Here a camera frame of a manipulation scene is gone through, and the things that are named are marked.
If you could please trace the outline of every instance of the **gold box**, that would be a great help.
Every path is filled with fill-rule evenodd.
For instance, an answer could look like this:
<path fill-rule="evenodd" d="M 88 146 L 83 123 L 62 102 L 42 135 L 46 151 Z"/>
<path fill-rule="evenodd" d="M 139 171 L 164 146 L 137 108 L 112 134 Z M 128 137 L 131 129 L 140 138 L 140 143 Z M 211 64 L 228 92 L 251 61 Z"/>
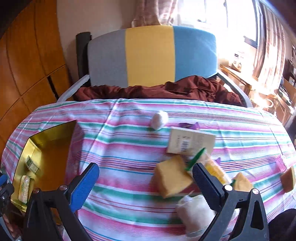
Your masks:
<path fill-rule="evenodd" d="M 26 212 L 27 209 L 27 205 L 18 200 L 23 175 L 31 177 L 28 202 L 34 188 L 51 191 L 64 184 L 68 151 L 75 125 L 75 120 L 66 122 L 41 131 L 28 139 L 12 182 L 15 192 L 11 195 L 11 202 L 21 211 Z M 39 167 L 36 174 L 26 166 L 25 161 L 28 156 Z"/>

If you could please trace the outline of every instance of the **silver bolt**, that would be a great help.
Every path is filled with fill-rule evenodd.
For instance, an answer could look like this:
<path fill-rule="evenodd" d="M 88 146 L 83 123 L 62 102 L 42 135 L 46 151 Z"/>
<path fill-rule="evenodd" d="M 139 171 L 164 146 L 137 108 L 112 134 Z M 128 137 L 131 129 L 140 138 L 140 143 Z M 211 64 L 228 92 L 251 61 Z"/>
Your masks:
<path fill-rule="evenodd" d="M 230 185 L 225 185 L 224 188 L 226 191 L 229 191 L 229 192 L 232 191 L 232 189 L 233 189 L 232 186 L 230 186 Z"/>
<path fill-rule="evenodd" d="M 259 190 L 254 188 L 253 191 L 252 191 L 254 194 L 258 194 L 259 193 Z"/>
<path fill-rule="evenodd" d="M 40 190 L 39 188 L 35 188 L 35 189 L 33 190 L 33 193 L 35 193 L 35 194 L 36 194 L 36 193 L 39 193 L 39 190 Z"/>
<path fill-rule="evenodd" d="M 63 184 L 63 185 L 61 185 L 61 186 L 59 187 L 59 189 L 60 189 L 61 191 L 65 191 L 65 190 L 67 190 L 67 188 L 68 188 L 68 186 L 65 185 L 65 184 Z"/>

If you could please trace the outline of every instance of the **striped tablecloth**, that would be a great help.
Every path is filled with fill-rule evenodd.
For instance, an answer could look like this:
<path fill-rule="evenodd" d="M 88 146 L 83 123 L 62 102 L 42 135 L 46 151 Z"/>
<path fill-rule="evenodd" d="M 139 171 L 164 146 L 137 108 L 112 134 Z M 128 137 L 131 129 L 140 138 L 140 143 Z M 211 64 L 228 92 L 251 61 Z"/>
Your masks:
<path fill-rule="evenodd" d="M 163 110 L 169 122 L 159 131 L 149 128 L 155 111 Z M 10 178 L 28 137 L 71 120 L 77 120 L 68 161 L 80 174 L 90 162 L 100 167 L 100 178 L 78 217 L 93 240 L 187 240 L 175 211 L 177 201 L 197 186 L 163 200 L 152 180 L 156 163 L 168 159 L 170 127 L 198 121 L 202 131 L 215 134 L 213 158 L 232 178 L 242 172 L 261 192 L 268 221 L 296 206 L 295 190 L 285 194 L 275 158 L 296 163 L 296 153 L 281 123 L 256 109 L 167 99 L 92 100 L 39 107 L 13 132 L 2 156 Z M 234 226 L 231 222 L 226 233 Z"/>

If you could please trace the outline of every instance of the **barcode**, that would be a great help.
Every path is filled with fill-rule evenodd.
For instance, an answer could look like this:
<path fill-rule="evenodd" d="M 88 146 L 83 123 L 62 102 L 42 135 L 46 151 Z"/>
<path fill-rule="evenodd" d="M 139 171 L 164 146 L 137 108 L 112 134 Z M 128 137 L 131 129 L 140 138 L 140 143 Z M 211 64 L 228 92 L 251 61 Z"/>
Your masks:
<path fill-rule="evenodd" d="M 181 151 L 187 151 L 189 146 L 189 141 L 188 140 L 183 140 L 181 144 Z"/>

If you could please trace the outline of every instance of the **cardboard box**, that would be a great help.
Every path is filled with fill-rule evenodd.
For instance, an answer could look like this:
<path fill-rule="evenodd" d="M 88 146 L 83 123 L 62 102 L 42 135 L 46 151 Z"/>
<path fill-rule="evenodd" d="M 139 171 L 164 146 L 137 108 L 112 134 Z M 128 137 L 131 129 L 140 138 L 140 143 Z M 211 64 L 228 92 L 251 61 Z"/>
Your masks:
<path fill-rule="evenodd" d="M 28 200 L 36 187 L 42 191 L 51 191 L 65 183 L 68 151 L 76 123 L 75 120 L 66 122 L 39 132 L 28 139 L 12 182 L 15 192 L 11 196 L 11 202 L 21 211 L 26 212 L 27 209 L 27 205 L 18 200 L 23 175 L 31 177 Z M 25 161 L 28 156 L 39 167 L 36 174 L 26 166 Z"/>
<path fill-rule="evenodd" d="M 207 153 L 211 155 L 215 139 L 215 135 L 202 131 L 172 127 L 167 152 L 195 156 L 200 149 L 205 147 Z"/>

